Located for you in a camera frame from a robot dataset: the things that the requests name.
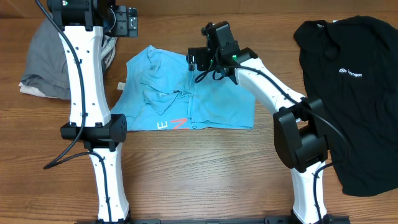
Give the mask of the light blue printed t-shirt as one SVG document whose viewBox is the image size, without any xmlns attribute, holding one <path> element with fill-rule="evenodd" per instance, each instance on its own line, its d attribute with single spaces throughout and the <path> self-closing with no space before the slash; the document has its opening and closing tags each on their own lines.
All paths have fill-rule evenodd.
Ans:
<svg viewBox="0 0 398 224">
<path fill-rule="evenodd" d="M 127 78 L 113 114 L 124 114 L 130 131 L 203 128 L 252 129 L 255 98 L 229 78 L 188 69 L 185 56 L 153 46 L 127 62 Z"/>
</svg>

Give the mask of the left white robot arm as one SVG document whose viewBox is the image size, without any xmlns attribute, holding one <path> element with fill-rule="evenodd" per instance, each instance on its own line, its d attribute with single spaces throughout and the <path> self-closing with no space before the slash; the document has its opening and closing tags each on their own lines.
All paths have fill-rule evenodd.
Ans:
<svg viewBox="0 0 398 224">
<path fill-rule="evenodd" d="M 59 33 L 70 83 L 70 117 L 61 128 L 72 145 L 81 141 L 91 159 L 98 191 L 97 223 L 131 223 L 121 168 L 127 135 L 124 114 L 106 101 L 101 59 L 104 36 L 137 37 L 137 10 L 115 1 L 52 0 L 42 12 Z"/>
</svg>

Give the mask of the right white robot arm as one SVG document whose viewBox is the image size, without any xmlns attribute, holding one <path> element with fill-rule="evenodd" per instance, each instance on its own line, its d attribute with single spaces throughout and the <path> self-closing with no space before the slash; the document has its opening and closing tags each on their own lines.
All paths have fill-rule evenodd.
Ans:
<svg viewBox="0 0 398 224">
<path fill-rule="evenodd" d="M 206 47 L 189 48 L 188 68 L 200 71 L 196 82 L 209 72 L 220 73 L 250 93 L 270 112 L 274 147 L 290 169 L 294 187 L 292 217 L 297 223 L 324 223 L 322 174 L 328 158 L 329 140 L 318 114 L 321 100 L 310 100 L 273 75 L 250 48 L 241 49 L 229 23 L 208 23 L 201 34 Z"/>
</svg>

